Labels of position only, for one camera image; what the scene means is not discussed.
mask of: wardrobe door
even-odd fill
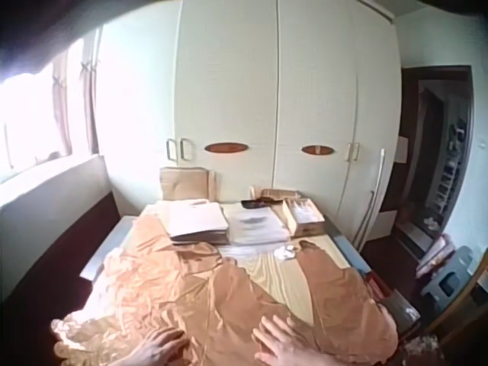
[[[217,173],[220,201],[271,187],[275,154],[278,41],[275,0],[185,0],[175,89],[180,166]],[[205,150],[241,143],[235,153]]]
[[[367,213],[371,192],[380,169],[380,151],[385,161],[376,204],[367,226],[374,223],[387,189],[400,128],[401,70],[395,27],[381,15],[359,2],[349,2],[355,29],[358,60],[358,116],[352,163],[339,211],[339,229],[353,240]]]
[[[148,5],[106,24],[97,71],[100,153],[123,215],[162,198],[159,168],[176,164],[173,93],[181,0]]]
[[[346,2],[337,0],[278,0],[278,18],[280,84],[274,186],[302,192],[334,220],[354,132],[351,18]],[[317,145],[328,146],[333,153],[315,156],[302,151],[305,146]]]

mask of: right hand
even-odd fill
[[[273,316],[273,320],[262,317],[259,329],[252,331],[254,337],[269,348],[271,353],[258,352],[255,358],[269,366],[332,366],[339,365],[329,355],[320,354],[308,346],[287,323]]]

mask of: ceiling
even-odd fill
[[[378,4],[395,14],[396,17],[424,8],[425,4],[416,0],[375,0]]]

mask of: window sill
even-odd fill
[[[52,177],[59,175],[77,165],[94,159],[98,155],[67,156],[52,162],[34,166],[17,174],[0,185],[0,209],[23,194],[32,191]]]

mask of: orange cloth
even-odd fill
[[[321,249],[298,253],[309,282],[315,326],[298,332],[320,350],[349,361],[384,361],[397,347],[387,318],[354,270],[339,269]],[[135,222],[128,250],[105,261],[109,314],[53,321],[55,352],[69,365],[106,365],[128,355],[152,329],[186,331],[191,345],[174,364],[251,365],[252,329],[263,315],[292,316],[233,260],[206,243],[173,246],[156,217]]]

